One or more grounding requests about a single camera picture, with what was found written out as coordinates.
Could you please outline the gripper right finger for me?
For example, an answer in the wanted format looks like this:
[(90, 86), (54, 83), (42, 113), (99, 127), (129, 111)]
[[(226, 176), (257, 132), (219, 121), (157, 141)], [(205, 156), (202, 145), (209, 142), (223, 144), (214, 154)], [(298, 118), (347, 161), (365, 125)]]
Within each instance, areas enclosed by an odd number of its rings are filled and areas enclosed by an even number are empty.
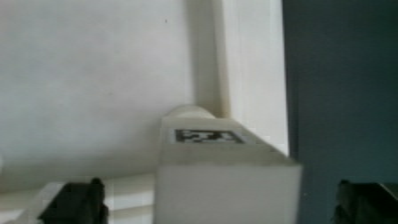
[(338, 185), (333, 224), (398, 224), (398, 183)]

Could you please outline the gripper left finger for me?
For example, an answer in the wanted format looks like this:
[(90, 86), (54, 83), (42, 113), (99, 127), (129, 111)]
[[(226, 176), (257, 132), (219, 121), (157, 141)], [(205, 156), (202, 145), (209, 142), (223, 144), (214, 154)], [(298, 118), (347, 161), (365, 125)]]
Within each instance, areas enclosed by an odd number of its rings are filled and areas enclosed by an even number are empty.
[(106, 184), (100, 178), (90, 183), (70, 182), (40, 215), (43, 224), (109, 224)]

